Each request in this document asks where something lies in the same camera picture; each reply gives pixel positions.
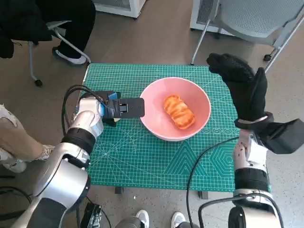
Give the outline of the black left robot hand blue tape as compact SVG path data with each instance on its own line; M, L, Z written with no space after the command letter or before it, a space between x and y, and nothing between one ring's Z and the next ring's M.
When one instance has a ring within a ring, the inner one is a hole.
M98 113L103 123L110 127L116 127L114 119L120 117L119 98L121 98L121 92L95 91L95 93L102 101L98 104Z

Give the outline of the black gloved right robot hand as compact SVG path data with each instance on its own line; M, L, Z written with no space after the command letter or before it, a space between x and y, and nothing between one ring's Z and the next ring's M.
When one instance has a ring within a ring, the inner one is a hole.
M209 71L220 75L229 88L239 119L253 122L266 116L264 68L254 72L246 61L230 54L211 53L207 63Z

